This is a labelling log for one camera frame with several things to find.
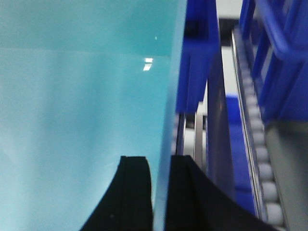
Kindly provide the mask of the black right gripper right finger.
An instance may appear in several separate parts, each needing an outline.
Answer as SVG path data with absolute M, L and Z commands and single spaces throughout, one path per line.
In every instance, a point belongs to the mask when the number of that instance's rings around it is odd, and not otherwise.
M 171 158 L 167 231 L 272 231 L 217 188 L 188 155 Z

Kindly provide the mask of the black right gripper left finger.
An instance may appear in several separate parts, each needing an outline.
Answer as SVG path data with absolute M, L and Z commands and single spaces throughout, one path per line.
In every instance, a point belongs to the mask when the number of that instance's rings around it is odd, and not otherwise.
M 122 156 L 104 196 L 82 231 L 151 231 L 152 185 L 144 156 Z

